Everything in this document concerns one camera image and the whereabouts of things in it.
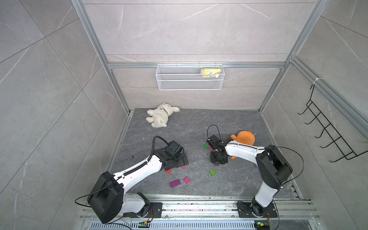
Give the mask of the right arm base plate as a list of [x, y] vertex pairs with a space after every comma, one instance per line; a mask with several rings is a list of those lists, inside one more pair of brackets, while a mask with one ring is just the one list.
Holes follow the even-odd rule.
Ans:
[[257, 204], [256, 202], [243, 202], [238, 201], [236, 203], [238, 215], [240, 218], [277, 218], [278, 213], [273, 203], [269, 204], [266, 208]]

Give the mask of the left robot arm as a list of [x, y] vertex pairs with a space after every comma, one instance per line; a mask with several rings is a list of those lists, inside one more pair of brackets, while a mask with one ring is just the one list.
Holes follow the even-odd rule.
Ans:
[[182, 145], [155, 136], [146, 159], [123, 171], [106, 171], [99, 176], [92, 191], [83, 196], [88, 203], [85, 207], [92, 208], [103, 224], [111, 224], [117, 215], [152, 216], [150, 201], [142, 193], [129, 194], [128, 191], [154, 173], [186, 165], [188, 159]]

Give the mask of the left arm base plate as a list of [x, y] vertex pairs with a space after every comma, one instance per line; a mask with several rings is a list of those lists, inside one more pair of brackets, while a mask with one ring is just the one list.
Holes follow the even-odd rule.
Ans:
[[163, 203], [162, 202], [153, 202], [150, 203], [149, 206], [145, 206], [143, 211], [140, 211], [138, 214], [129, 212], [124, 213], [123, 217], [130, 217], [130, 218], [161, 218], [163, 211]]

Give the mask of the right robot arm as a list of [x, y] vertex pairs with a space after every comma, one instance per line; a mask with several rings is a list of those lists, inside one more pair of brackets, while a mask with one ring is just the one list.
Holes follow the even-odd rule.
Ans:
[[222, 141], [213, 135], [207, 139], [212, 148], [210, 161], [216, 164], [226, 164], [229, 157], [238, 157], [255, 164], [262, 177], [262, 184], [251, 202], [238, 201], [236, 203], [239, 217], [257, 218], [278, 216], [272, 204], [275, 195], [281, 187], [289, 182], [293, 169], [283, 154], [281, 147], [269, 145], [256, 147], [239, 143], [235, 140]]

